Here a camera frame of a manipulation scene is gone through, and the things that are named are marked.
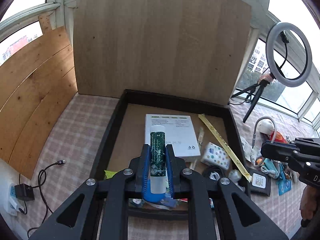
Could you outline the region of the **person's right hand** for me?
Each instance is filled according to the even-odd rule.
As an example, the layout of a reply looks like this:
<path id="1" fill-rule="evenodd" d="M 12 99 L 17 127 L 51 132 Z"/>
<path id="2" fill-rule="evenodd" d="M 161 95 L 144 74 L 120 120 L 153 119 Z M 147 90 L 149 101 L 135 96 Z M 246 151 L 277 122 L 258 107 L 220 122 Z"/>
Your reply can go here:
<path id="1" fill-rule="evenodd" d="M 300 201 L 300 214 L 303 220 L 312 220 L 319 199 L 319 190 L 307 185 Z"/>

